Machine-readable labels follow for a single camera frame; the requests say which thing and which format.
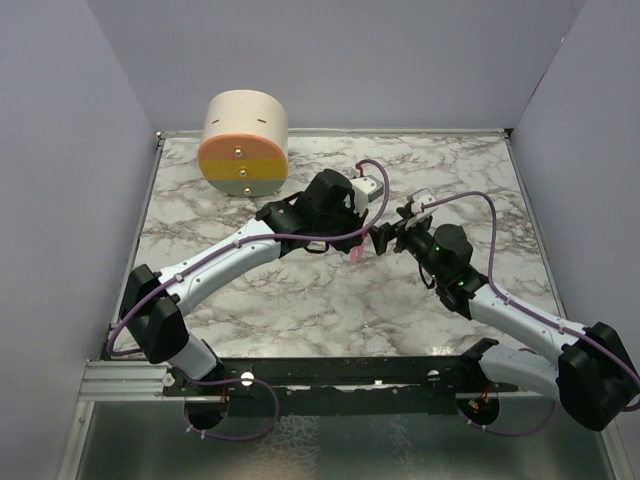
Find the pink strap keyring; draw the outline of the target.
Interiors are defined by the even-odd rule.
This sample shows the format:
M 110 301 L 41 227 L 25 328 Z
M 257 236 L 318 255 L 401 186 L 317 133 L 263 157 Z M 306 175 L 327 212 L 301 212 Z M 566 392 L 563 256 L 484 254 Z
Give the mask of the pink strap keyring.
M 358 263 L 361 260 L 363 255 L 363 249 L 364 249 L 363 245 L 358 245 L 351 250 L 350 261 L 352 263 Z

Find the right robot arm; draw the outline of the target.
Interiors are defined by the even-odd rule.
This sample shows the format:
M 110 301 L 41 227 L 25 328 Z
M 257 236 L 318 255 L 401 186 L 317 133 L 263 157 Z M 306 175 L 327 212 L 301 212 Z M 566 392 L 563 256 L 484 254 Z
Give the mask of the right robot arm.
M 374 227 L 377 254 L 392 245 L 408 252 L 431 277 L 450 311 L 489 325 L 534 350 L 533 355 L 489 342 L 459 367 L 461 383 L 481 391 L 492 382 L 532 390 L 560 402 L 580 425 L 601 431 L 639 394 L 637 372 L 617 331 L 588 327 L 536 309 L 502 292 L 471 264 L 464 229 L 431 226 L 431 216 Z

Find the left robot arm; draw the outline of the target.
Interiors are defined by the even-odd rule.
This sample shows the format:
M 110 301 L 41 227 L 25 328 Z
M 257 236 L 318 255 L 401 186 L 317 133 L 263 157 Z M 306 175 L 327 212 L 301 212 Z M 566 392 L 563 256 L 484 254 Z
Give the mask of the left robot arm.
M 135 267 L 120 317 L 149 363 L 173 365 L 195 392 L 210 394 L 220 385 L 220 360 L 188 330 L 186 317 L 236 278 L 312 242 L 350 252 L 362 242 L 370 203 L 384 190 L 372 176 L 349 179 L 325 169 L 305 190 L 266 203 L 246 225 L 191 258 L 157 271 Z

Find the round cream drawer cabinet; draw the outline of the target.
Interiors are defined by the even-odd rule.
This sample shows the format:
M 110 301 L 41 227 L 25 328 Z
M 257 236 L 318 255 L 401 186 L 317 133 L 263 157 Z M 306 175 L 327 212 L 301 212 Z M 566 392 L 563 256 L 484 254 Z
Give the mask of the round cream drawer cabinet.
M 288 119 L 283 105 L 256 90 L 230 90 L 209 103 L 197 153 L 203 177 L 238 197 L 263 197 L 288 178 Z

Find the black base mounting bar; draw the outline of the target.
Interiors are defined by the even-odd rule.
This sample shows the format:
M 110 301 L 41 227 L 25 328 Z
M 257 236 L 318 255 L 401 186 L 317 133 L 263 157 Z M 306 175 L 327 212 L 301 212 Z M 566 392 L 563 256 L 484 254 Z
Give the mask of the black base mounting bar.
M 223 377 L 245 372 L 274 388 L 425 386 L 436 394 L 481 393 L 489 380 L 460 356 L 226 358 Z

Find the aluminium frame rail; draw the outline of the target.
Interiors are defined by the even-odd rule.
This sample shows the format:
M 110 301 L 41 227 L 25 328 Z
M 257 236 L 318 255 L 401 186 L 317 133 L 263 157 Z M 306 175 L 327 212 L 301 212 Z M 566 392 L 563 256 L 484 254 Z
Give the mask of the aluminium frame rail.
M 167 365 L 142 361 L 90 361 L 78 400 L 84 402 L 156 401 L 163 398 Z

